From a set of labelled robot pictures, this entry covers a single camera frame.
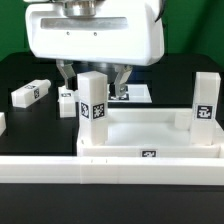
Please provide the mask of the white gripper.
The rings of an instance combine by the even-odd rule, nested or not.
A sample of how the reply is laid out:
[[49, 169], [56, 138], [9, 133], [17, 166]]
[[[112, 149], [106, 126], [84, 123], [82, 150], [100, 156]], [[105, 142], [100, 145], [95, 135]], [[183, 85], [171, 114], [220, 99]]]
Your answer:
[[115, 94], [122, 97], [130, 65], [148, 66], [163, 56], [164, 0], [93, 0], [91, 16], [68, 15], [65, 1], [36, 0], [27, 7], [25, 20], [31, 51], [57, 59], [68, 90], [76, 89], [72, 61], [126, 64], [115, 66]]

